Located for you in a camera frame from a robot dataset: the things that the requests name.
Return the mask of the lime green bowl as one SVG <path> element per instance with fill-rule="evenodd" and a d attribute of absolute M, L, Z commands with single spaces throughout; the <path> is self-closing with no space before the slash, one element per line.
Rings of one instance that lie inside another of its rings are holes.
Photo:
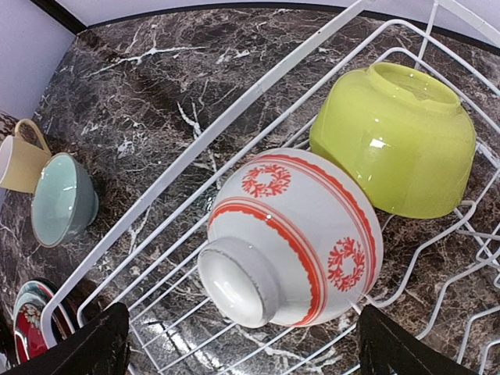
<path fill-rule="evenodd" d="M 374 207 L 434 219 L 463 199 L 476 132 L 451 88 L 413 68 L 378 62 L 337 79 L 309 144 L 342 168 Z"/>

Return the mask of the white red patterned bowl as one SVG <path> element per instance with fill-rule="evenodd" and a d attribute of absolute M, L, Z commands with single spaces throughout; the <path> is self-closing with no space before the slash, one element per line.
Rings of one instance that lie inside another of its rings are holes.
<path fill-rule="evenodd" d="M 326 323 L 367 295 L 384 245 L 367 197 L 340 168 L 296 148 L 256 155 L 223 185 L 198 255 L 202 284 L 235 323 Z"/>

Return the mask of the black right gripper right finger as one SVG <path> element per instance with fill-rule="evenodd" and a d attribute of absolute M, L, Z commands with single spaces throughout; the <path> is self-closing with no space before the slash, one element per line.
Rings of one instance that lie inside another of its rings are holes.
<path fill-rule="evenodd" d="M 357 321 L 362 374 L 472 374 L 426 346 L 373 305 Z"/>

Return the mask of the yellow ceramic cup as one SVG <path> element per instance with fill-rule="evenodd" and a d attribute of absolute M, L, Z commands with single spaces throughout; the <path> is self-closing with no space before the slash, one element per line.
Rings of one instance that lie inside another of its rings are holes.
<path fill-rule="evenodd" d="M 29 126 L 41 143 L 39 148 L 26 141 L 20 133 L 23 125 Z M 29 119 L 18 121 L 14 135 L 1 143 L 1 188 L 20 193 L 33 194 L 38 180 L 52 153 L 35 122 Z"/>

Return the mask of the dark red plate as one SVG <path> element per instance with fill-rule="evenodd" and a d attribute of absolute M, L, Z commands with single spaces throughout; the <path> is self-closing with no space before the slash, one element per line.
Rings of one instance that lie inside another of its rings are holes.
<path fill-rule="evenodd" d="M 41 309 L 32 303 L 24 303 L 17 309 L 14 338 L 19 363 L 28 362 L 48 351 L 41 332 L 40 318 Z"/>

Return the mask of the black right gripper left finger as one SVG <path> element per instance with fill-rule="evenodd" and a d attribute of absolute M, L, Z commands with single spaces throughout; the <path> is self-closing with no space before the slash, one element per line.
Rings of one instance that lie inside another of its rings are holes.
<path fill-rule="evenodd" d="M 114 303 L 65 341 L 7 373 L 125 374 L 130 362 L 129 318 L 127 307 Z"/>

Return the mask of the light teal ceramic bowl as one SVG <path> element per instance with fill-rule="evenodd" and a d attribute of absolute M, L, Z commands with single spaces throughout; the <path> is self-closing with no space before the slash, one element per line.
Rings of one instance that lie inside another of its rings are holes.
<path fill-rule="evenodd" d="M 95 221 L 98 210 L 98 195 L 86 169 L 66 152 L 51 157 L 31 203 L 37 241 L 46 248 L 70 241 Z"/>

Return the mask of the light green plate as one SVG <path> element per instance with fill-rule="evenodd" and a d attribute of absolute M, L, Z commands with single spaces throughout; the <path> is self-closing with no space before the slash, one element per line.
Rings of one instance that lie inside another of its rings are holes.
<path fill-rule="evenodd" d="M 41 314 L 58 288 L 49 280 L 35 278 L 19 290 L 14 305 L 14 340 L 19 364 L 48 350 L 41 330 Z M 76 330 L 76 317 L 71 304 L 64 300 L 52 314 L 52 329 L 56 342 L 67 339 Z"/>

